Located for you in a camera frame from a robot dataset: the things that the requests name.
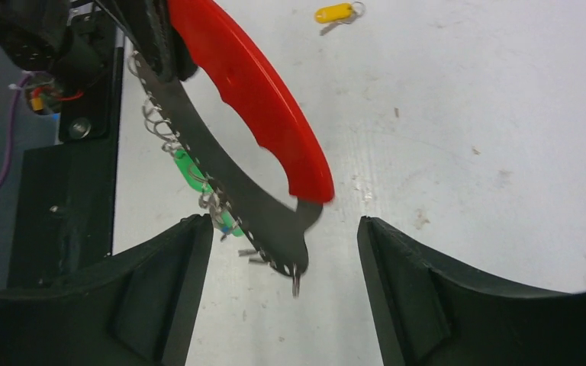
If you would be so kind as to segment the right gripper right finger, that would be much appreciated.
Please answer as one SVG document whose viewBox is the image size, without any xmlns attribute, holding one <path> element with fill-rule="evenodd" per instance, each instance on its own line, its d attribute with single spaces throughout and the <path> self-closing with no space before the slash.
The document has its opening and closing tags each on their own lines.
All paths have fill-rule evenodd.
<svg viewBox="0 0 586 366">
<path fill-rule="evenodd" d="M 377 217 L 357 243 L 386 365 L 586 365 L 586 291 L 500 278 Z"/>
</svg>

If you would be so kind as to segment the red-handled metal key holder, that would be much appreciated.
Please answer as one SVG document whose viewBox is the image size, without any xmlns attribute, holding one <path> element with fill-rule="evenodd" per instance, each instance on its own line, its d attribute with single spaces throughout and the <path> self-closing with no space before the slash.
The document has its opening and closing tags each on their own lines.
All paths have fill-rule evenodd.
<svg viewBox="0 0 586 366">
<path fill-rule="evenodd" d="M 324 152 L 273 65 L 219 4 L 167 2 L 198 70 L 161 82 L 133 45 L 146 129 L 167 153 L 188 153 L 212 187 L 199 203 L 214 225 L 228 210 L 250 241 L 246 254 L 289 278 L 298 296 L 306 233 L 335 195 Z"/>
</svg>

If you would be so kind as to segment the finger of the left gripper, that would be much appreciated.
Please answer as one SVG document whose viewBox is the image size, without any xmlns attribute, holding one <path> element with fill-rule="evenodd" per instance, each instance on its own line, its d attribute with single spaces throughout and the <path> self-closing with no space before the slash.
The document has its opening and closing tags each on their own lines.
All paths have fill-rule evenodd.
<svg viewBox="0 0 586 366">
<path fill-rule="evenodd" d="M 167 1 L 122 1 L 121 11 L 130 39 L 158 80 L 185 81 L 197 72 L 198 66 L 169 19 Z"/>
</svg>

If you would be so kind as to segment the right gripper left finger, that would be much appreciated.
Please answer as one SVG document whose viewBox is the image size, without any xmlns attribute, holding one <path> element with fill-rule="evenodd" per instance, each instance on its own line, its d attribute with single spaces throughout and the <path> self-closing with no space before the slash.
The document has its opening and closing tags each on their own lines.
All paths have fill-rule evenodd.
<svg viewBox="0 0 586 366">
<path fill-rule="evenodd" d="M 193 215 L 46 286 L 0 291 L 0 365 L 184 365 L 213 235 Z"/>
</svg>

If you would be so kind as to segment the metal key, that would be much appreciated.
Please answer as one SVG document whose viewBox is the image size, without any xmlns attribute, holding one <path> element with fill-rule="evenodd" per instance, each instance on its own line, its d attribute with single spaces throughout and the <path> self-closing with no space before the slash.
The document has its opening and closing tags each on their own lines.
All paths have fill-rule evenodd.
<svg viewBox="0 0 586 366">
<path fill-rule="evenodd" d="M 339 22 L 334 22 L 334 23 L 329 23 L 329 24 L 323 24 L 323 28 L 319 31 L 319 35 L 324 36 L 327 33 L 329 33 L 332 29 L 343 25 L 343 24 L 352 24 L 353 22 L 357 21 L 358 19 L 360 19 L 366 12 L 366 6 L 363 2 L 361 1 L 355 1 L 355 2 L 347 2 L 347 3 L 351 3 L 354 10 L 356 11 L 356 14 L 346 20 L 346 21 L 339 21 Z"/>
</svg>

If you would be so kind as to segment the yellow key tag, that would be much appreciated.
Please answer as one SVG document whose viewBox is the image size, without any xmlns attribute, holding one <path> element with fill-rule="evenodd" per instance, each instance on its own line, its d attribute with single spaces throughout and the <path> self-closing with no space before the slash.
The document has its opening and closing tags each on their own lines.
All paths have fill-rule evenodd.
<svg viewBox="0 0 586 366">
<path fill-rule="evenodd" d="M 314 13 L 314 20 L 318 24 L 329 24 L 339 21 L 346 21 L 356 14 L 351 3 L 340 3 L 319 8 Z"/>
</svg>

